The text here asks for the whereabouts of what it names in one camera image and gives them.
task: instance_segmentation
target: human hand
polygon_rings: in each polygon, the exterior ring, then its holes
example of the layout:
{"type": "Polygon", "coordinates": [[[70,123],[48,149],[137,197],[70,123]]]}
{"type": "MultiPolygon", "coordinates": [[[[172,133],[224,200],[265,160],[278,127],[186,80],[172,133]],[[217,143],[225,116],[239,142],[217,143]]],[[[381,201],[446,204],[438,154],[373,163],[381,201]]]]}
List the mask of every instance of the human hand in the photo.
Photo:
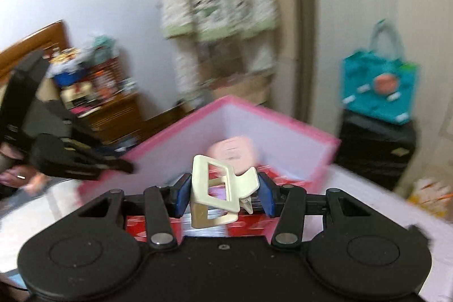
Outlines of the human hand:
{"type": "MultiPolygon", "coordinates": [[[[22,154],[6,143],[0,145],[0,153],[13,159],[22,159],[22,154]]],[[[38,172],[31,165],[16,165],[0,174],[0,183],[14,188],[24,189],[34,195],[47,183],[48,177],[38,172]]]]}

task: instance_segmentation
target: wooden bed frame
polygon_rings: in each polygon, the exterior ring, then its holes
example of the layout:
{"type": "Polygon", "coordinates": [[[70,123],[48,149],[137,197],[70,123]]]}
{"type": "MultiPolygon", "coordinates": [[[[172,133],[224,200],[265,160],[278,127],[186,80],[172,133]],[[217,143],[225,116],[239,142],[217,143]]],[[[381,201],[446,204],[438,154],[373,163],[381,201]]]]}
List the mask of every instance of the wooden bed frame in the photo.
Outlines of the wooden bed frame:
{"type": "Polygon", "coordinates": [[[69,48],[62,20],[36,31],[0,53],[0,85],[9,79],[11,70],[24,56],[37,49],[52,54],[56,47],[60,50],[69,48]]]}

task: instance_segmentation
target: blue gripper pad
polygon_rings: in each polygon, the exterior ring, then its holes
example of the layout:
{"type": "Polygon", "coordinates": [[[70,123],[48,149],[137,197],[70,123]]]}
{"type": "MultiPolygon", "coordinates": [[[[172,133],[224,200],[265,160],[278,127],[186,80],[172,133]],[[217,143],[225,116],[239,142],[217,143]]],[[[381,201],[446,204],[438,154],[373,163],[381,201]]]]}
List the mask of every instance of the blue gripper pad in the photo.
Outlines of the blue gripper pad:
{"type": "Polygon", "coordinates": [[[274,218],[275,217],[275,202],[273,200],[273,194],[272,194],[273,186],[263,178],[261,172],[258,173],[258,180],[260,181],[260,188],[258,188],[258,191],[257,191],[258,198],[261,201],[261,204],[263,206],[263,209],[264,209],[264,212],[266,213],[266,215],[269,216],[269,218],[274,218]]]}
{"type": "Polygon", "coordinates": [[[175,208],[175,218],[180,218],[184,215],[186,211],[187,205],[190,201],[190,191],[192,189],[192,176],[190,176],[184,184],[182,184],[181,188],[178,191],[178,195],[176,197],[176,208],[175,208]]]}

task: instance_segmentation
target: pink tag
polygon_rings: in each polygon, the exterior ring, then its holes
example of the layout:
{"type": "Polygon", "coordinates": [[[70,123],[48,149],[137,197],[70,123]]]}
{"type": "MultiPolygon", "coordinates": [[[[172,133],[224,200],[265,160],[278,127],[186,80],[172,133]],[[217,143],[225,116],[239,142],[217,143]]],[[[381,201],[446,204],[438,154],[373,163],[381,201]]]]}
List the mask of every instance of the pink tag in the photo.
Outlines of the pink tag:
{"type": "Polygon", "coordinates": [[[251,139],[246,136],[232,137],[215,143],[208,149],[207,156],[230,164],[236,175],[246,172],[257,164],[257,152],[251,139]]]}

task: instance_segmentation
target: bag handle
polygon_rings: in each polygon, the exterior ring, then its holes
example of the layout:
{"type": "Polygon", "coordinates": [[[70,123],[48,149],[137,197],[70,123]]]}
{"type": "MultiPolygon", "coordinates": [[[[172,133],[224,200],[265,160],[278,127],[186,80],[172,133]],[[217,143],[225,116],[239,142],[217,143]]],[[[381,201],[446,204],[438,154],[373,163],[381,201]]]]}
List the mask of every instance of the bag handle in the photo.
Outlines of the bag handle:
{"type": "Polygon", "coordinates": [[[405,59],[404,47],[401,42],[399,33],[396,30],[395,26],[389,20],[387,20],[385,18],[380,20],[373,28],[373,32],[371,34],[370,50],[372,50],[372,51],[377,50],[377,41],[378,41],[379,35],[382,32],[386,32],[387,35],[390,37],[390,41],[395,50],[395,56],[396,56],[395,59],[397,61],[403,61],[405,59]]]}

